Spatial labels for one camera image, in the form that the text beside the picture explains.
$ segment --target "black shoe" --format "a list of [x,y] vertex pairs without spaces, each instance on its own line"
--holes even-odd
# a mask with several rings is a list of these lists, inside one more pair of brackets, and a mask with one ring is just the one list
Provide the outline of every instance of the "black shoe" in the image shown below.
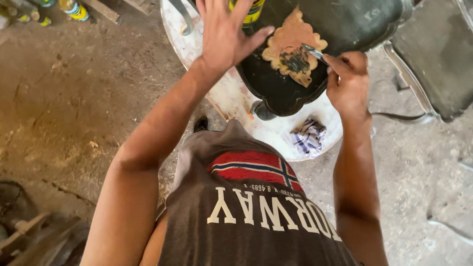
[[209,130],[209,119],[204,115],[194,124],[194,133]]

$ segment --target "round white table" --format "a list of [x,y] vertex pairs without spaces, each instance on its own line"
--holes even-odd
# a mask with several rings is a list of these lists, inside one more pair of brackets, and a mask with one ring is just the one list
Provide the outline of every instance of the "round white table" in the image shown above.
[[[185,0],[183,4],[194,23],[193,31],[186,36],[181,35],[186,27],[182,15],[168,0],[160,0],[161,17],[169,41],[184,67],[189,69],[192,62],[202,53],[203,21],[193,5]],[[238,120],[250,135],[274,147],[288,161],[308,159],[298,152],[289,133],[299,131],[309,116],[327,127],[322,142],[322,153],[329,150],[342,137],[340,116],[325,92],[317,100],[304,105],[294,115],[278,116],[270,121],[263,121],[250,113],[251,105],[260,99],[248,90],[238,71],[233,67],[210,89],[206,98],[223,118],[227,121]]]

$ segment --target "norway flag print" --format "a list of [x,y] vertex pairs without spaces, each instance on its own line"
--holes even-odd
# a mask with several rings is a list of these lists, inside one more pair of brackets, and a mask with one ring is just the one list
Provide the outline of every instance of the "norway flag print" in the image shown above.
[[296,174],[279,156],[258,151],[230,151],[218,156],[207,166],[209,173],[217,172],[227,180],[258,179],[279,183],[296,191],[304,191]]

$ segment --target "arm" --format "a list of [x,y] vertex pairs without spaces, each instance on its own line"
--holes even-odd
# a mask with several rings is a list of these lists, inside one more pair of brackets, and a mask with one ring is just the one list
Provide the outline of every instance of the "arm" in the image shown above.
[[368,58],[360,52],[324,56],[330,64],[327,96],[342,119],[343,143],[333,171],[337,232],[366,266],[388,265],[381,234],[379,196],[366,101]]
[[210,88],[274,30],[243,34],[252,0],[240,0],[232,13],[228,1],[197,4],[205,25],[202,56],[118,150],[102,186],[82,265],[138,265],[156,218],[159,167]]

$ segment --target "left hand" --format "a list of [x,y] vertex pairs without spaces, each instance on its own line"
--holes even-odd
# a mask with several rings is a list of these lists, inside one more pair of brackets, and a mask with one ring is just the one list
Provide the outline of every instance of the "left hand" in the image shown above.
[[231,12],[228,0],[197,0],[197,9],[204,21],[202,61],[216,75],[222,76],[260,46],[274,27],[262,28],[245,36],[243,20],[253,0],[238,0]]

